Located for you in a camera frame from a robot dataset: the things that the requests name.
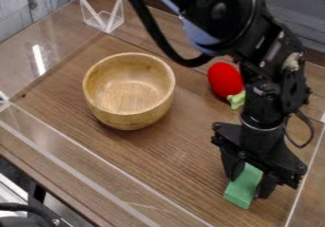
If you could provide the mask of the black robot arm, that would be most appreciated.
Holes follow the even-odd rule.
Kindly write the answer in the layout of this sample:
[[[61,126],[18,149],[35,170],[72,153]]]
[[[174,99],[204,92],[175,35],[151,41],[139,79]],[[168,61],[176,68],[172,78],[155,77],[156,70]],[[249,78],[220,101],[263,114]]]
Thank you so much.
[[[224,175],[236,180],[246,163],[262,171],[254,196],[265,199],[279,185],[299,186],[307,165],[289,150],[287,120],[309,103],[303,45],[269,12],[265,0],[162,0],[180,16],[200,55],[186,59],[166,40],[143,0],[129,0],[137,18],[166,56],[186,67],[228,55],[239,65],[244,103],[239,124],[215,122],[211,143],[219,148]]]

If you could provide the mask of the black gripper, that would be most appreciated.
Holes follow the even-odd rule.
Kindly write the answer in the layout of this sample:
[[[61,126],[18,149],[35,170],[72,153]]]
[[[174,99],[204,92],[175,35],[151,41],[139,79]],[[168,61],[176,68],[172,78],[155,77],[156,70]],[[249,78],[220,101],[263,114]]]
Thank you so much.
[[[298,188],[307,165],[289,150],[281,126],[267,129],[247,124],[212,123],[211,143],[219,148],[226,177],[235,181],[244,163],[265,175],[257,187],[257,198],[266,199],[277,184]]]

